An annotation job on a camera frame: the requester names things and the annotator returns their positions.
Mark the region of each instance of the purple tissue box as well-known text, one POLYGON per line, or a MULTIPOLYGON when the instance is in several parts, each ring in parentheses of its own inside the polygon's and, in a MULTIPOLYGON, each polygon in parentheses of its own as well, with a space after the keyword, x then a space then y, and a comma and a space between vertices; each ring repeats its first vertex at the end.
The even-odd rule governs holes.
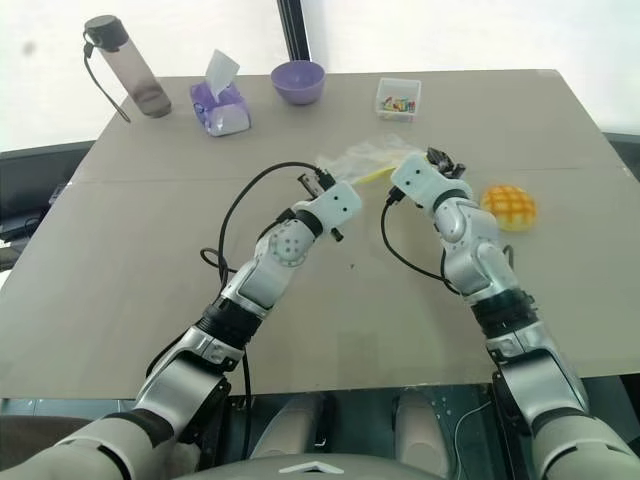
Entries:
POLYGON ((209 135, 219 137, 251 127, 247 103, 233 83, 220 92, 218 102, 207 82, 192 85, 191 101, 196 117, 209 135))

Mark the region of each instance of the bottle strap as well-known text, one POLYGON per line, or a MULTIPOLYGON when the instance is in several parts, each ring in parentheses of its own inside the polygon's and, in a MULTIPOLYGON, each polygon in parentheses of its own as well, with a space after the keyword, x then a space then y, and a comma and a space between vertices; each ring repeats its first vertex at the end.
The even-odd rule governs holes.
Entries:
POLYGON ((113 100, 113 98, 111 98, 109 96, 109 94, 105 91, 105 89, 102 88, 102 86, 100 85, 100 83, 96 79, 95 75, 91 71, 91 67, 89 66, 89 59, 91 58, 91 54, 93 53, 93 49, 94 49, 95 45, 93 43, 89 42, 84 34, 83 34, 83 38, 84 38, 84 41, 85 41, 85 44, 84 44, 84 66, 87 69, 87 72, 89 72, 89 76, 91 77, 91 80, 93 80, 93 83, 96 84, 96 87, 98 87, 100 89, 100 91, 102 93, 104 93, 104 96, 107 97, 107 100, 109 100, 109 103, 111 105, 113 105, 113 108, 116 109, 116 112, 118 112, 120 114, 120 116, 124 119, 124 121, 127 122, 127 123, 131 123, 131 119, 129 118, 129 115, 127 115, 125 113, 125 111, 122 110, 122 108, 120 108, 120 105, 118 105, 113 100))

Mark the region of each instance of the candy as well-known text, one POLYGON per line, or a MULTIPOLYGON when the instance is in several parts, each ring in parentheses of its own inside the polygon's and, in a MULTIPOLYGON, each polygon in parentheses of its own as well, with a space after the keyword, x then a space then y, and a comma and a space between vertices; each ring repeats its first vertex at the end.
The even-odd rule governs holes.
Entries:
POLYGON ((387 97, 382 102, 382 110, 387 112, 414 113, 416 111, 416 102, 409 101, 409 97, 387 97))

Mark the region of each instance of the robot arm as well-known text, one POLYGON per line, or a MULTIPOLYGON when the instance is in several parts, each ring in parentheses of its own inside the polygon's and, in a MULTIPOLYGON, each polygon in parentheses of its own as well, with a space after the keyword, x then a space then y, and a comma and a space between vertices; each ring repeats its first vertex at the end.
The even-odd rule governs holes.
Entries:
POLYGON ((238 364, 245 345, 283 295, 316 238, 325 233, 339 237, 336 227, 361 208, 348 183, 334 184, 314 196, 295 204, 288 218, 260 238, 253 259, 158 361, 132 411, 90 423, 0 473, 0 479, 162 478, 175 443, 193 442, 228 393, 224 372, 238 364))
POLYGON ((520 288, 500 248, 497 222, 471 200, 470 187, 419 154, 410 155, 391 181, 433 220, 446 252, 445 276, 486 337, 501 403, 534 436, 540 477, 640 478, 633 452, 589 416, 580 378, 538 318, 533 298, 520 288), (604 466, 609 475, 589 476, 604 466))

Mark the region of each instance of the tabletop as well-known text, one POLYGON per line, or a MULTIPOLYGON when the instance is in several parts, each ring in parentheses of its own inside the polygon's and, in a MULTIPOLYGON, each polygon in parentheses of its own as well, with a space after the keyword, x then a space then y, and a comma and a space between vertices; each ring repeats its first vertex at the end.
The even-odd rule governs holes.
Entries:
MULTIPOLYGON (((322 99, 285 104, 268 77, 239 77, 253 126, 208 137, 188 96, 196 78, 163 79, 174 111, 114 117, 0 290, 3 397, 127 398, 155 353, 196 321, 218 290, 198 250, 214 246, 231 199, 260 169, 337 156, 385 133, 468 165, 476 193, 528 190, 539 221, 507 234, 515 270, 583 376, 638 371, 633 298, 640 190, 553 71, 329 75, 322 99), (381 76, 422 80, 412 124, 373 113, 381 76)), ((267 177, 241 203, 232 266, 257 233, 304 197, 298 171, 267 177)), ((249 344, 255 393, 486 382, 493 365, 464 303, 384 249, 388 183, 357 186, 345 239, 318 242, 249 344)), ((409 202, 390 212, 391 242, 437 269, 433 227, 409 202)), ((230 375, 242 391, 240 372, 230 375)))

